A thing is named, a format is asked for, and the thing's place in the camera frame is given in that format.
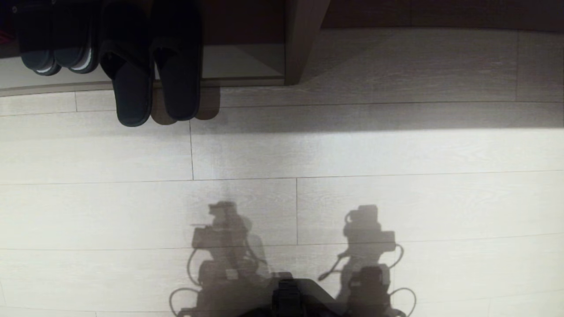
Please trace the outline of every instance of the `black slipper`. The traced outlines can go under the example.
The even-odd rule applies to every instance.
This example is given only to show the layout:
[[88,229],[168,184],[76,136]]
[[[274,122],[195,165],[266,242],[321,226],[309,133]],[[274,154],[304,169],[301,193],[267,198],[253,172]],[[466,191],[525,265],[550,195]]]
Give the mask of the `black slipper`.
[[139,126],[151,114],[153,61],[149,56],[148,21],[137,6],[111,2],[102,10],[100,66],[110,77],[117,118]]
[[202,64],[201,18],[194,1],[155,1],[151,36],[166,111],[175,120],[190,120],[200,107]]
[[20,0],[12,8],[21,60],[36,74],[50,76],[61,70],[51,42],[51,0]]
[[53,46],[57,64],[79,74],[96,69],[99,11],[98,0],[57,0],[53,4]]

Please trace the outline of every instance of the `wooden floor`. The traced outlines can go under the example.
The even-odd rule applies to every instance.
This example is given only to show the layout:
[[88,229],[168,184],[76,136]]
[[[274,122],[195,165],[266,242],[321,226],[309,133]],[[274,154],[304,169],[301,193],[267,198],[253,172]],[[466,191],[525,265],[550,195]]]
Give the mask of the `wooden floor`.
[[211,120],[0,98],[0,316],[172,316],[184,288],[235,317],[288,274],[336,310],[563,316],[563,63],[554,34],[324,30],[300,85],[206,90]]

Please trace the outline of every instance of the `light wood floor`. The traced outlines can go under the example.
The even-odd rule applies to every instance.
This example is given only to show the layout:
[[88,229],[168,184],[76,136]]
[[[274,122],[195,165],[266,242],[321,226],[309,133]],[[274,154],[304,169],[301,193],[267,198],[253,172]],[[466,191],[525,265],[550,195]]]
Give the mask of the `light wood floor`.
[[0,98],[0,316],[172,316],[192,288],[176,310],[234,317],[282,272],[342,307],[374,267],[413,317],[564,316],[563,64],[554,34],[324,30],[300,85],[206,90],[211,120]]

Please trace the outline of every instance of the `slipper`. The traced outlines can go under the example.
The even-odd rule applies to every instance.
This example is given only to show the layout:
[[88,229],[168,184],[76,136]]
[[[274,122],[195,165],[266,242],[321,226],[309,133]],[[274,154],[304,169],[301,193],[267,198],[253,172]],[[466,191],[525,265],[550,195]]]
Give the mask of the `slipper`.
[[140,126],[149,118],[153,98],[153,61],[148,21],[137,6],[111,2],[102,10],[100,66],[112,80],[117,118]]
[[166,111],[175,120],[190,120],[200,107],[202,65],[202,25],[194,1],[155,1],[151,36]]
[[61,70],[52,50],[51,9],[51,0],[20,0],[12,8],[21,60],[42,76]]
[[98,66],[98,0],[57,0],[53,4],[55,61],[71,72],[86,74]]

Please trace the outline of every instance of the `black slide sandal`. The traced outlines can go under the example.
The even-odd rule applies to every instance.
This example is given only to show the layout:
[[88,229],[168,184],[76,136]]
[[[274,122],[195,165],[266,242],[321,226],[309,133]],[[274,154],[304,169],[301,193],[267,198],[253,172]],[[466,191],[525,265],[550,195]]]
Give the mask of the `black slide sandal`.
[[155,1],[151,35],[166,111],[175,120],[190,120],[200,108],[202,60],[201,18],[194,1]]
[[99,11],[99,0],[57,0],[53,4],[53,46],[57,64],[79,74],[96,69]]
[[111,2],[102,12],[100,66],[112,80],[117,118],[140,126],[151,114],[153,61],[149,56],[145,13],[125,1]]
[[20,0],[12,12],[24,65],[38,75],[57,74],[61,66],[52,50],[51,0]]

